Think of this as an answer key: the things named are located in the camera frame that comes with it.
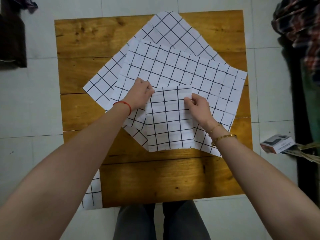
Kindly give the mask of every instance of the cardboard box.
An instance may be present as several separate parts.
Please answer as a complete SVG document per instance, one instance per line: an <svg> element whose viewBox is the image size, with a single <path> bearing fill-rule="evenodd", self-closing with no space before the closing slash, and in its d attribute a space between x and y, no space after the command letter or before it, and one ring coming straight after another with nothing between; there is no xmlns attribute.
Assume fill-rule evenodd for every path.
<svg viewBox="0 0 320 240"><path fill-rule="evenodd" d="M279 154L295 145L295 142L291 136L277 134L260 143L260 145L265 152Z"/></svg>

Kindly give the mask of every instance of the gray pants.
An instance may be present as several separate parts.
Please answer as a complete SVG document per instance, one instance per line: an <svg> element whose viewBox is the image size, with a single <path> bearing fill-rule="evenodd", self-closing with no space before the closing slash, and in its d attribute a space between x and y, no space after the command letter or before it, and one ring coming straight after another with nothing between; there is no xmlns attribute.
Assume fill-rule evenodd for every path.
<svg viewBox="0 0 320 240"><path fill-rule="evenodd" d="M166 202L162 207L163 240L210 240L193 200ZM156 240L154 208L155 204L121 207L113 240Z"/></svg>

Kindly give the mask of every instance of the red string bracelet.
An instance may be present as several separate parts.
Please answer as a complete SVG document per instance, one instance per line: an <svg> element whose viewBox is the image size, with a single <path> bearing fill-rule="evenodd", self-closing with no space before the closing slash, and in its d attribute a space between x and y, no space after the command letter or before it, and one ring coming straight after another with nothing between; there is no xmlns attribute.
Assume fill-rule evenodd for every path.
<svg viewBox="0 0 320 240"><path fill-rule="evenodd" d="M125 101L119 101L119 102L115 102L113 105L115 105L115 104L117 104L117 103L123 103L123 104L128 105L128 106L129 106L129 109L130 109L130 113L129 113L129 115L131 115L132 109L131 109L130 104L128 104L128 103L127 103L127 102L125 102Z"/></svg>

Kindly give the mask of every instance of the gold bangle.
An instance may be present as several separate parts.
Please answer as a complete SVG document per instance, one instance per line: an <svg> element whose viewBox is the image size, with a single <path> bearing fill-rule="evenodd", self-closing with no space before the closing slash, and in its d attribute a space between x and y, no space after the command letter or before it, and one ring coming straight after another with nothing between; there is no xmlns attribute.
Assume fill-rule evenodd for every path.
<svg viewBox="0 0 320 240"><path fill-rule="evenodd" d="M234 135L234 134L229 134L229 135L225 135L225 136L220 136L218 137L217 139L215 139L213 142L211 142L211 146L214 147L215 146L215 143L223 138L227 138L227 137L236 137L237 138L237 135Z"/></svg>
<svg viewBox="0 0 320 240"><path fill-rule="evenodd" d="M212 131L217 127L217 126L222 126L222 124L218 124L218 125L216 125L215 127L213 127L211 130L210 130L210 133L212 133Z"/></svg>

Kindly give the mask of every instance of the forearm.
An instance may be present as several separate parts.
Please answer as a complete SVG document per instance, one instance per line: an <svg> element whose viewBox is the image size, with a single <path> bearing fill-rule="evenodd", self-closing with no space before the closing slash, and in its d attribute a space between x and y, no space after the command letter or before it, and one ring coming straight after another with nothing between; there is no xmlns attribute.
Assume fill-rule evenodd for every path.
<svg viewBox="0 0 320 240"><path fill-rule="evenodd" d="M215 140L227 134L218 126L211 136ZM292 181L235 137L216 146L274 239L318 237L319 210Z"/></svg>
<svg viewBox="0 0 320 240"><path fill-rule="evenodd" d="M19 228L28 238L53 226L45 238L59 238L128 114L127 105L115 105L39 163L0 210L0 228L8 234L14 234L9 227Z"/></svg>

